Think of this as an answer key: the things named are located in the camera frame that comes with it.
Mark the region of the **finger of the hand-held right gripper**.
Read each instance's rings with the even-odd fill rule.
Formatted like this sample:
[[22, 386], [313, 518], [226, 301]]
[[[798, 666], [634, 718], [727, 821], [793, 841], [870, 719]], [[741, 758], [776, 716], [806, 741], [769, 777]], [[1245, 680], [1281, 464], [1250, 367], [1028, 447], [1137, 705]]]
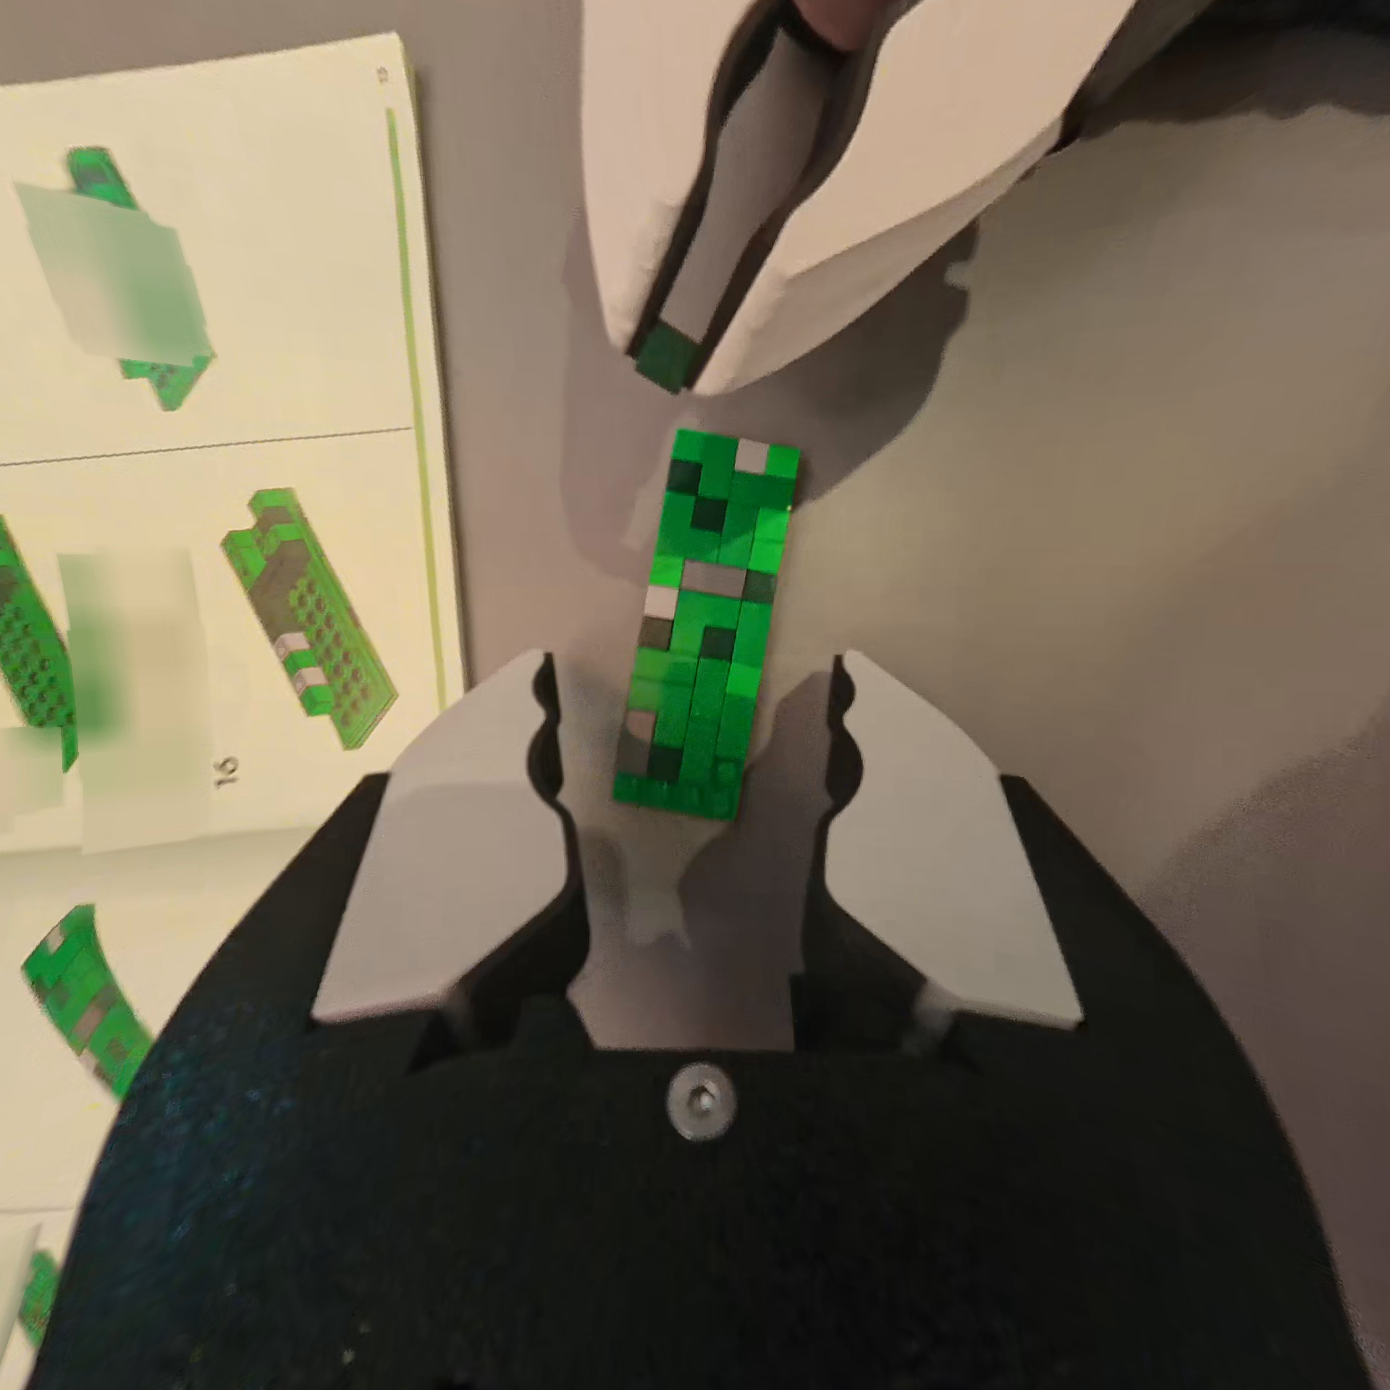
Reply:
[[796, 192], [695, 376], [721, 395], [877, 304], [1210, 8], [1209, 1], [931, 1], [863, 53], [856, 120]]
[[783, 194], [782, 3], [585, 1], [581, 163], [608, 340], [630, 359], [669, 296], [678, 347], [704, 338]]

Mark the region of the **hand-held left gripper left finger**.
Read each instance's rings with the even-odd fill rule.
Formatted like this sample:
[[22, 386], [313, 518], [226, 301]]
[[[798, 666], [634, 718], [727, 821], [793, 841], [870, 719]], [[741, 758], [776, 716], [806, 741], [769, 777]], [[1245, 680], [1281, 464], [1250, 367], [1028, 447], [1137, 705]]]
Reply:
[[591, 928], [560, 724], [553, 656], [531, 648], [394, 760], [316, 1025], [427, 1013], [462, 1049], [500, 1049], [531, 1004], [566, 999]]

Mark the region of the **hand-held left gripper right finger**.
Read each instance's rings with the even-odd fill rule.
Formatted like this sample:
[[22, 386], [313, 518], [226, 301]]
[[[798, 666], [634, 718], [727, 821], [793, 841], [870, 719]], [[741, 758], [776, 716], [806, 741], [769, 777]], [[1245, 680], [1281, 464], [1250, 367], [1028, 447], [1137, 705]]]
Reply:
[[1073, 1032], [1079, 990], [992, 758], [857, 650], [834, 660], [827, 731], [796, 1046], [930, 1051], [960, 1016]]

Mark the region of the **dark green brick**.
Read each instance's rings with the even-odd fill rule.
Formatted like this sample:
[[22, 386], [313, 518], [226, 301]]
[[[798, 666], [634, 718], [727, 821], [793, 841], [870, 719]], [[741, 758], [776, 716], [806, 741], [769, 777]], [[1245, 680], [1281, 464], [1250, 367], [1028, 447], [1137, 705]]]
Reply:
[[636, 372], [670, 395], [686, 391], [701, 356], [699, 340], [657, 318], [634, 343]]

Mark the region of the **green brick plate assembly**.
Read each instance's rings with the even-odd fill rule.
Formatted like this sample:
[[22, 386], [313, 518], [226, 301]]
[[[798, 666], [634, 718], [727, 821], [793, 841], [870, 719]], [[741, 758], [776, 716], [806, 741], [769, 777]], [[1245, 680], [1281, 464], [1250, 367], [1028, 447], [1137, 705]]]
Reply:
[[675, 433], [614, 802], [714, 822], [737, 816], [801, 460], [789, 444]]

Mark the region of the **grey desk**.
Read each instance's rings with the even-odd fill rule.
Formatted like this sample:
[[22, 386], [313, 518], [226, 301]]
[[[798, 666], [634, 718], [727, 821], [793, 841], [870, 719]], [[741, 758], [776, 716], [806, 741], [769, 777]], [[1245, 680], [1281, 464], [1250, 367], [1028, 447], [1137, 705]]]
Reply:
[[[465, 683], [553, 654], [604, 1049], [791, 1048], [831, 661], [1028, 780], [1179, 949], [1347, 1267], [1387, 1220], [1387, 43], [1180, 43], [862, 318], [670, 395], [605, 336], [581, 3], [3, 3], [80, 49], [258, 20], [413, 72]], [[272, 34], [269, 21], [281, 23]], [[620, 805], [679, 425], [802, 453], [738, 812]]]

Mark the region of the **open instruction booklet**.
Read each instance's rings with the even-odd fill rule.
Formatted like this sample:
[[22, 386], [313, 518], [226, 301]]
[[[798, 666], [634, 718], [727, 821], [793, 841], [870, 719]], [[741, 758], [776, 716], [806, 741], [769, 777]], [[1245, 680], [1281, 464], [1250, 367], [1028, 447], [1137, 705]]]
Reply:
[[185, 989], [463, 695], [394, 33], [3, 85], [3, 1387]]

